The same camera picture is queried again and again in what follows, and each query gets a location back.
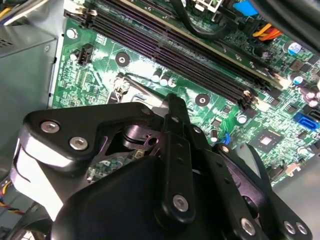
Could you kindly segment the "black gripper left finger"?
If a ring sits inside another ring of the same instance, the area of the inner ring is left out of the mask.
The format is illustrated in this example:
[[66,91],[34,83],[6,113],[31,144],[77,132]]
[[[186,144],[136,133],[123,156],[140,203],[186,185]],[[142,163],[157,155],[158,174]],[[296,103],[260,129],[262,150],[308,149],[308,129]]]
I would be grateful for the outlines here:
[[179,222],[194,213],[190,119],[183,99],[168,94],[160,116],[140,102],[34,111],[22,122],[11,167],[14,187],[55,220],[88,187],[88,170],[108,157],[144,150],[158,163],[160,211]]

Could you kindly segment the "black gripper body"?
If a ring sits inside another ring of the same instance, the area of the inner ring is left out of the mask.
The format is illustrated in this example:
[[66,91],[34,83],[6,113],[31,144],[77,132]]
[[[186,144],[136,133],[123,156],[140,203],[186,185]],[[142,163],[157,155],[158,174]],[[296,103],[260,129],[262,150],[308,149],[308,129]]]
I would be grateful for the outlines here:
[[220,211],[208,179],[193,174],[196,216],[180,232],[163,229],[154,208],[161,162],[144,157],[71,196],[51,230],[53,240],[221,240]]

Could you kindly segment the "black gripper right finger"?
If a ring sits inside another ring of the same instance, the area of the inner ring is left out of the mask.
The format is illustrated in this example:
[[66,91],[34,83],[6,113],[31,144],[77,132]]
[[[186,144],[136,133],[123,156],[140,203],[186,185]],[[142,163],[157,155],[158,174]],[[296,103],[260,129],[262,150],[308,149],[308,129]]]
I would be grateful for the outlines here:
[[191,153],[213,184],[222,211],[220,223],[226,240],[311,240],[309,227],[273,191],[266,170],[256,159],[255,173],[225,144],[211,147],[200,128],[185,129]]

